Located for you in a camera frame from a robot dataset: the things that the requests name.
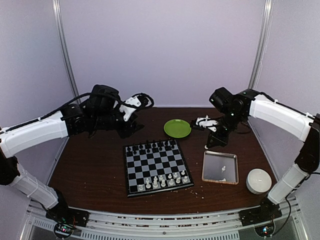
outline chessboard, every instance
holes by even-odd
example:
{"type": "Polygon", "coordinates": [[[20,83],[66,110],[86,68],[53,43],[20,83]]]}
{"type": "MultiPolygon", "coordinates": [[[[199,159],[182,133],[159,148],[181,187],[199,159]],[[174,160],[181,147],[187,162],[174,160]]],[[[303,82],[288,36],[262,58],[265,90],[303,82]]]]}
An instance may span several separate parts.
{"type": "Polygon", "coordinates": [[[123,147],[127,196],[141,196],[194,185],[175,139],[123,147]]]}

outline metal tray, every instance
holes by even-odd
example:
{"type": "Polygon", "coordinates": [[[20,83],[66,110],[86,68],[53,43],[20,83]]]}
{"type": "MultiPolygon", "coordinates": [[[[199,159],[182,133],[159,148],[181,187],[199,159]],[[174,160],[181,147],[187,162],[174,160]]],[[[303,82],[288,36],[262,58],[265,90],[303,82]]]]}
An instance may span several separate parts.
{"type": "Polygon", "coordinates": [[[237,155],[205,151],[203,156],[202,181],[237,185],[239,183],[237,155]]]}

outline white wall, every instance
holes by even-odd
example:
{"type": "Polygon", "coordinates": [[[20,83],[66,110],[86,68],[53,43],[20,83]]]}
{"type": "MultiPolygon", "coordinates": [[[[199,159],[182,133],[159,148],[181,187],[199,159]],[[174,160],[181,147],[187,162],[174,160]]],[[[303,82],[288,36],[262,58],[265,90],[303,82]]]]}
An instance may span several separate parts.
{"type": "MultiPolygon", "coordinates": [[[[0,125],[42,116],[71,99],[51,0],[0,0],[0,125]]],[[[61,140],[17,154],[46,181],[61,140]]],[[[29,200],[0,186],[0,239],[16,240],[29,200]]]]}
{"type": "Polygon", "coordinates": [[[64,0],[61,13],[79,92],[110,85],[156,106],[210,106],[247,88],[264,0],[64,0]]]}
{"type": "MultiPolygon", "coordinates": [[[[319,26],[320,1],[275,1],[258,91],[303,112],[320,113],[319,26]]],[[[269,123],[257,119],[250,121],[281,177],[293,164],[302,143],[269,123]]],[[[297,192],[313,240],[320,236],[319,186],[320,177],[315,175],[297,192]]]]}

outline robotic arm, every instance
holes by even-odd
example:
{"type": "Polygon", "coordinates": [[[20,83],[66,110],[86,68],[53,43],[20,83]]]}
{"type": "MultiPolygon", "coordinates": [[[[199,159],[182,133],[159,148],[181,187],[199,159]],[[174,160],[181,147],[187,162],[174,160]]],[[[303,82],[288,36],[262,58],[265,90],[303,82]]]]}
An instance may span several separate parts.
{"type": "Polygon", "coordinates": [[[130,137],[144,126],[138,124],[135,112],[151,108],[154,101],[144,93],[121,101],[119,92],[109,86],[95,85],[80,105],[75,98],[43,117],[0,132],[0,185],[9,185],[42,204],[47,217],[58,223],[85,226],[88,212],[68,207],[62,193],[29,174],[18,163],[15,154],[37,144],[83,132],[92,136],[97,130],[116,130],[121,138],[130,137]]]}
{"type": "Polygon", "coordinates": [[[199,117],[191,122],[194,129],[210,130],[206,149],[226,146],[229,134],[240,122],[247,121],[249,116],[274,124],[304,142],[292,167],[268,192],[260,207],[239,213],[244,226],[269,221],[272,216],[280,217],[279,203],[319,167],[320,114],[312,116],[300,112],[253,89],[233,95],[221,87],[215,90],[209,101],[224,116],[217,119],[199,117]]]}

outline brown tabletop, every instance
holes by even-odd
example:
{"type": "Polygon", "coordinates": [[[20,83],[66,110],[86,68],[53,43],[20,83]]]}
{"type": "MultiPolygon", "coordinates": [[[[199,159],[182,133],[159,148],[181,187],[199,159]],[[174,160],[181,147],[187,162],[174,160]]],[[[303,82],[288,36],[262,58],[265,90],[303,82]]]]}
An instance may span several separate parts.
{"type": "MultiPolygon", "coordinates": [[[[99,131],[91,139],[87,133],[69,139],[54,171],[50,186],[63,192],[72,207],[125,214],[189,214],[223,211],[256,206],[262,196],[246,187],[246,177],[255,168],[264,169],[275,183],[271,167],[255,137],[231,133],[226,147],[215,152],[236,154],[239,184],[228,185],[202,181],[204,145],[209,130],[192,130],[179,139],[180,147],[194,180],[194,186],[152,195],[127,197],[123,146],[146,140],[164,140],[164,124],[171,119],[190,122],[197,117],[219,117],[214,108],[152,108],[138,112],[144,129],[120,139],[116,131],[99,131]]],[[[239,131],[246,131],[239,126],[239,131]]]]}

